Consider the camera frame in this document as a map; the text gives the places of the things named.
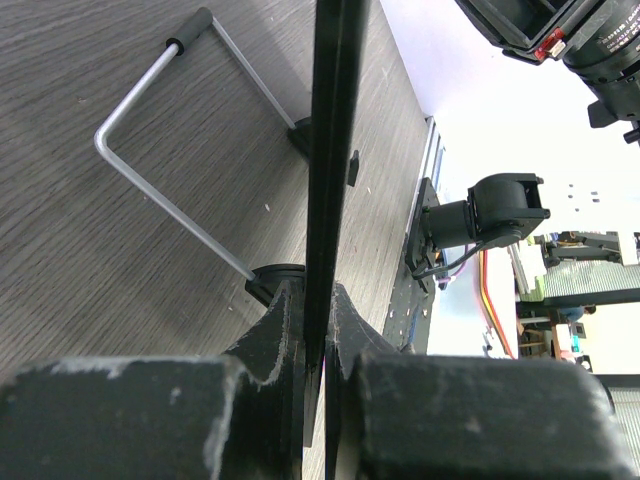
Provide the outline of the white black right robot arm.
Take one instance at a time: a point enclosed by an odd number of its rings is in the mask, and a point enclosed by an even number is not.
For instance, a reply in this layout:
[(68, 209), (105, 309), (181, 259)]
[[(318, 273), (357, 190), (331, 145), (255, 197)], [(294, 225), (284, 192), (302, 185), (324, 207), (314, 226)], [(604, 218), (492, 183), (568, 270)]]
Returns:
[[(639, 4), (636, 1), (461, 1), (472, 25), (502, 53), (530, 65), (560, 60), (595, 95), (592, 128), (639, 122)], [(551, 215), (534, 174), (491, 175), (464, 201), (422, 217), (432, 243), (444, 249), (508, 246)]]

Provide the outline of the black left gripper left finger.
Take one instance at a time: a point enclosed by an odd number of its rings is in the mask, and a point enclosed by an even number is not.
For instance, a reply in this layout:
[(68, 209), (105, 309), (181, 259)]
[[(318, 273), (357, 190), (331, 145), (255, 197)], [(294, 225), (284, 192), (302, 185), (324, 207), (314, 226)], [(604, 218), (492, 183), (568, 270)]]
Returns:
[(215, 356), (66, 357), (1, 387), (5, 479), (298, 479), (299, 282)]

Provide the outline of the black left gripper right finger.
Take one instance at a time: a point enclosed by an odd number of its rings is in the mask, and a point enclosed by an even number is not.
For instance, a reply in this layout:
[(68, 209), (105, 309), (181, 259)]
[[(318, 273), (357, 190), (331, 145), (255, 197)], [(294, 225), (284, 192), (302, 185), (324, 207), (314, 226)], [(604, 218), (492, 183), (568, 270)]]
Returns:
[(326, 337), (329, 479), (632, 479), (603, 384), (554, 360), (396, 350), (337, 286)]

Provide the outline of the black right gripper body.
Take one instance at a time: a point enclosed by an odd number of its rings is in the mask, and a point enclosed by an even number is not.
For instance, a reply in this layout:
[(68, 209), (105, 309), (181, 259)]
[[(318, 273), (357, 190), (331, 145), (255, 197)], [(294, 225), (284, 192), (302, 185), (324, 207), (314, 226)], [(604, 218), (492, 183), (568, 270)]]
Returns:
[(616, 0), (459, 1), (502, 54), (531, 65), (562, 62), (595, 95), (590, 126), (628, 122), (639, 142), (639, 3)]

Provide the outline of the white whiteboard black frame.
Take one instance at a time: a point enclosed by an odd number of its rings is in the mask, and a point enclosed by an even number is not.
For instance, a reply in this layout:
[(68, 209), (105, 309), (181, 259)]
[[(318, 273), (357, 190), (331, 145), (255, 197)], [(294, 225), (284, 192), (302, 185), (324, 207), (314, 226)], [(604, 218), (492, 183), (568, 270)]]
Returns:
[(313, 440), (318, 401), (325, 401), (324, 476), (336, 478), (340, 441), (334, 354), (327, 349), (334, 313), (335, 273), (360, 69), (369, 16), (367, 1), (315, 5), (310, 160), (303, 310), (305, 347), (303, 441)]

